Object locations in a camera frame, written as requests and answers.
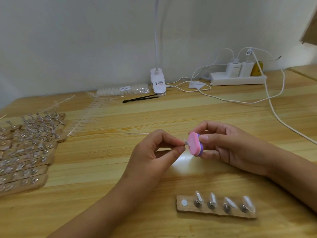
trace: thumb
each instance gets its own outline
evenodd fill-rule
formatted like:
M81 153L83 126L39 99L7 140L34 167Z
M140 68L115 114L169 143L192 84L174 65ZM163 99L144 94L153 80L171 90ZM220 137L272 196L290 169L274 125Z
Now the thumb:
M199 141L208 147L219 146L227 149L234 149L237 147L237 140L233 135L209 134L200 135Z
M158 158L157 162L159 162L159 164L167 170L184 151L185 146L172 148L168 153Z

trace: white wall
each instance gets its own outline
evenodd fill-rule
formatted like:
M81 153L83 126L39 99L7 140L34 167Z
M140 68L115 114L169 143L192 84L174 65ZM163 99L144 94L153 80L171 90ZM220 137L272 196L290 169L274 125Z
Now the white wall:
M149 82L154 0L0 0L0 107L17 97ZM317 63L299 42L317 0L160 0L160 67L190 76L223 47ZM224 53L220 62L230 58Z

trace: hand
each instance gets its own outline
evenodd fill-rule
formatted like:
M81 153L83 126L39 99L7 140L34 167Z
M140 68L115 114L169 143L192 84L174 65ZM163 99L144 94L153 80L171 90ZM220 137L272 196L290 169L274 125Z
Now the hand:
M126 169L118 182L131 190L130 196L142 201L159 182L166 170L185 151L185 143L158 129L135 146ZM157 151L159 148L171 150Z
M230 124L203 121L190 132L200 134L202 159L221 160L227 164L266 176L279 148Z

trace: fingernail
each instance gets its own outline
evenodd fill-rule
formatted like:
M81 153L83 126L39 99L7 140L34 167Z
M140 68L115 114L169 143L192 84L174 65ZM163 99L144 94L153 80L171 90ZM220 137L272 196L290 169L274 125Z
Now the fingernail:
M203 143L206 143L206 142L208 142L209 137L208 137L208 135L200 135L200 136L199 136L199 140L200 140L201 142L203 142Z
M185 146L178 146L177 150L178 150L178 152L180 152L182 154L185 151Z

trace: white power strip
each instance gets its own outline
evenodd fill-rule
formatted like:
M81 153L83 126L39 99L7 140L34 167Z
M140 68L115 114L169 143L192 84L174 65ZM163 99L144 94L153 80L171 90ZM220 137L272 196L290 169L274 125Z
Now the white power strip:
M212 86L265 84L267 78L266 76L228 78L225 72L209 73L209 77L211 78L210 85Z

